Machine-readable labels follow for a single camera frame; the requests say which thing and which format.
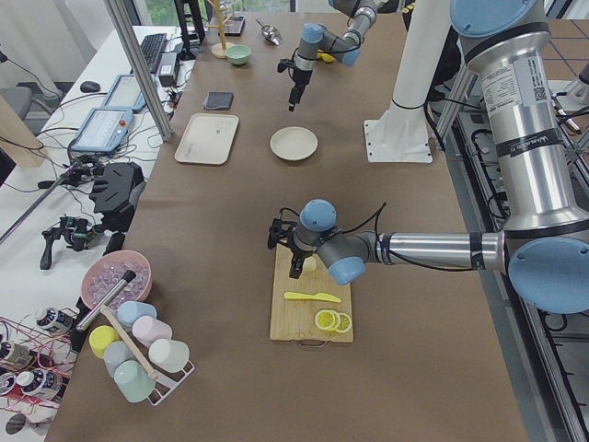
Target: qr code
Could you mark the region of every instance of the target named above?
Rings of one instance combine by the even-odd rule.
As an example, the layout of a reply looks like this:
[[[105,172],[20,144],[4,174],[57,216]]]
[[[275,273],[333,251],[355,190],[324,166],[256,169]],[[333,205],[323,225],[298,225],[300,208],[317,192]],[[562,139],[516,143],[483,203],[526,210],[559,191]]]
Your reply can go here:
[[[536,99],[536,101],[542,101],[543,99],[547,99],[546,89],[543,87],[534,87],[534,98]]]

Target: metal scoop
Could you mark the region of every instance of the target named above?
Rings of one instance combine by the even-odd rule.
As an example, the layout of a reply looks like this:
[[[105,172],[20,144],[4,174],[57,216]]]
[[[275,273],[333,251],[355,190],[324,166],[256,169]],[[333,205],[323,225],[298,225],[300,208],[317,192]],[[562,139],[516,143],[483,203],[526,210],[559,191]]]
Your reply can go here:
[[[280,35],[278,28],[272,25],[264,25],[259,18],[256,18],[256,21],[261,26],[261,35],[268,43],[278,46],[283,42],[283,36]]]

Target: yellow knife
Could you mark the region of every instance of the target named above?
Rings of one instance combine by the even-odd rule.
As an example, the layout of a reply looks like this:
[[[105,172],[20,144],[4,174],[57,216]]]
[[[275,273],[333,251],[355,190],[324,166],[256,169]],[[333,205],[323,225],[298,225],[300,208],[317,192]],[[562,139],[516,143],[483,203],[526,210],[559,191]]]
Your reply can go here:
[[[335,297],[334,295],[330,295],[329,293],[315,293],[314,295],[308,295],[307,293],[299,293],[299,292],[284,292],[284,299],[289,299],[291,301],[327,301],[327,302],[337,302],[340,303],[341,299]]]

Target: keyboard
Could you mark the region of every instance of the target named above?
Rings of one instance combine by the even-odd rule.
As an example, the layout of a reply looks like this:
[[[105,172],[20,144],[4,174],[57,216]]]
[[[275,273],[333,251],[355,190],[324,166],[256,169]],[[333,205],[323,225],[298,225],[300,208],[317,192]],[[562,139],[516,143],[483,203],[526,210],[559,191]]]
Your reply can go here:
[[[146,35],[141,42],[141,52],[144,54],[149,72],[155,74],[166,47],[166,34]]]

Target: black tripod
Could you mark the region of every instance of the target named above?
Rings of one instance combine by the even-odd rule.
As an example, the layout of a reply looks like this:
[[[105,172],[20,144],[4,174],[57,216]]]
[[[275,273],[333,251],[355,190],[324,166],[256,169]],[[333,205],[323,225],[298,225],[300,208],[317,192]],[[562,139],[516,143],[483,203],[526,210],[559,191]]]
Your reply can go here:
[[[191,41],[204,41],[204,25],[202,24],[201,9],[197,0],[174,0],[176,6],[176,14],[178,15],[178,22],[182,31],[182,51],[179,54],[180,60],[194,60],[196,55],[191,52]],[[190,13],[186,14],[186,5]],[[189,18],[194,25],[196,32],[188,32],[186,19]]]

